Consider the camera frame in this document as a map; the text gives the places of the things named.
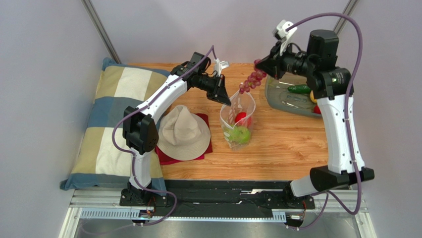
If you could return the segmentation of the red strawberry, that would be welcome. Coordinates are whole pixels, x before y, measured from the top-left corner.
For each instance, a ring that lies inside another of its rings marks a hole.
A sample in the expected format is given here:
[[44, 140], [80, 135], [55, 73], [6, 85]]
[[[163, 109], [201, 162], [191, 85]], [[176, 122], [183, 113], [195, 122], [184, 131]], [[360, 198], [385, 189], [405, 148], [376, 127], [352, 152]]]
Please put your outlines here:
[[318, 105], [315, 105], [313, 108], [313, 113], [321, 115], [321, 110]]

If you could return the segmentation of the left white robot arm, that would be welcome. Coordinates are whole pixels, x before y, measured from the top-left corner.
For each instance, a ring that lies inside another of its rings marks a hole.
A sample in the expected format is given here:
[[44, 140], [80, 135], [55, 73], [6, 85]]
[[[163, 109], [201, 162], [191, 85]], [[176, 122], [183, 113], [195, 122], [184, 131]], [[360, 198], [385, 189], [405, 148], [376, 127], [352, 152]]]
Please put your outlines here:
[[189, 61], [173, 68], [165, 83], [145, 102], [136, 108], [125, 109], [123, 138], [133, 159], [128, 186], [121, 192], [121, 206], [147, 205], [153, 193], [160, 193], [150, 186], [151, 156], [158, 143], [156, 123], [177, 98], [195, 87], [205, 91], [211, 101], [227, 106], [231, 104], [222, 74], [222, 70], [229, 67], [229, 62], [215, 59], [212, 74], [207, 74], [210, 64], [208, 56], [193, 53]]

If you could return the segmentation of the purple grapes bunch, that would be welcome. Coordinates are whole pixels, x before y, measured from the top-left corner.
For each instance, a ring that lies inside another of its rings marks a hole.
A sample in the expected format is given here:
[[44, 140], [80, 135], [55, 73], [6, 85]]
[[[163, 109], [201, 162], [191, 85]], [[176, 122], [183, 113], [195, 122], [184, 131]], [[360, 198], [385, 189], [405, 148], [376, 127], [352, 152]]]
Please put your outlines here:
[[261, 69], [258, 69], [256, 66], [260, 61], [261, 59], [256, 59], [254, 61], [254, 71], [247, 77], [245, 81], [240, 83], [240, 94], [250, 92], [252, 89], [255, 89], [256, 87], [260, 86], [262, 84], [263, 79], [266, 78], [267, 74]]

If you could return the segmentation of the orange fruit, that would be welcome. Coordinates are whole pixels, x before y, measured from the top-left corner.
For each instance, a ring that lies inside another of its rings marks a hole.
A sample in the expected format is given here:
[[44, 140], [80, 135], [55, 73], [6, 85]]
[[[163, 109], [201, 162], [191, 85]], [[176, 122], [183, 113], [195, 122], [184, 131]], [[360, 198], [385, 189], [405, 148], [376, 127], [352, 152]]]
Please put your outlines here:
[[311, 91], [310, 92], [310, 100], [314, 103], [314, 104], [317, 104], [317, 100], [315, 99], [315, 97], [314, 97], [314, 92], [313, 91]]

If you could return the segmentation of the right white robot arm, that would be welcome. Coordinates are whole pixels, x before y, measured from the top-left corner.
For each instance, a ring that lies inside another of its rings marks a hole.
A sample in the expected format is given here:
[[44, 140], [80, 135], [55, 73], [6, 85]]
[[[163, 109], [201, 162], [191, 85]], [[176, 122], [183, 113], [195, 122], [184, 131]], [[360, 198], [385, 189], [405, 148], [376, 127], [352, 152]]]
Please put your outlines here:
[[331, 30], [314, 30], [307, 50], [295, 53], [290, 41], [292, 34], [274, 30], [277, 43], [256, 67], [275, 79], [285, 73], [306, 78], [324, 122], [328, 164], [312, 168], [308, 176], [289, 182], [287, 196], [295, 200], [374, 179], [374, 170], [366, 167], [357, 145], [351, 73], [336, 64], [337, 35]]

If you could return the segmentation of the green apple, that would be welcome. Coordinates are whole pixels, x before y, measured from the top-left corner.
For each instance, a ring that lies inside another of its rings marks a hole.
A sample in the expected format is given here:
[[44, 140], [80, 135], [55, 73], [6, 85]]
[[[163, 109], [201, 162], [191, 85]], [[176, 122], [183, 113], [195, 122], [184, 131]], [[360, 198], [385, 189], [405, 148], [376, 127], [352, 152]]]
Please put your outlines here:
[[239, 144], [247, 144], [250, 141], [251, 132], [247, 127], [239, 126], [239, 137], [238, 137], [238, 143]]

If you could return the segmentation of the green artichoke toy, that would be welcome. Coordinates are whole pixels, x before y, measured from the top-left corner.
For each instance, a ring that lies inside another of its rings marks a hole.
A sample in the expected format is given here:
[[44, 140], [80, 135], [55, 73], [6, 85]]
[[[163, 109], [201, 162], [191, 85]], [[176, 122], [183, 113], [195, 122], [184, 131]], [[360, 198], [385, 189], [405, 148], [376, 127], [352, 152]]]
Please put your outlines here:
[[227, 142], [239, 143], [240, 141], [240, 130], [236, 126], [234, 128], [226, 127], [223, 130], [223, 135]]

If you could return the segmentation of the clear polka dot zip bag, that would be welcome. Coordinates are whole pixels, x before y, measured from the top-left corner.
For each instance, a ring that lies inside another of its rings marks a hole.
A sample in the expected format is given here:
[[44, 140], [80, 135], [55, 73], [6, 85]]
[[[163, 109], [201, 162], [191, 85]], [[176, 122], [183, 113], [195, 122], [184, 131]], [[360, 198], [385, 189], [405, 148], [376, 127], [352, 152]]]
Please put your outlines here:
[[256, 102], [248, 92], [236, 92], [230, 102], [230, 106], [221, 107], [219, 120], [224, 139], [234, 151], [246, 147], [251, 141]]

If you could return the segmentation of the red apple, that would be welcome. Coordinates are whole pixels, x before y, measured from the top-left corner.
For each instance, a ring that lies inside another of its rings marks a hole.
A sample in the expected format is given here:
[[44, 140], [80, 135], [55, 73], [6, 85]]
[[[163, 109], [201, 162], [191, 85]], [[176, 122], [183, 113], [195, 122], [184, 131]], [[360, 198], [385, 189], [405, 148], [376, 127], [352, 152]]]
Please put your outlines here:
[[236, 126], [250, 127], [253, 124], [253, 119], [248, 116], [246, 112], [239, 112], [235, 117]]

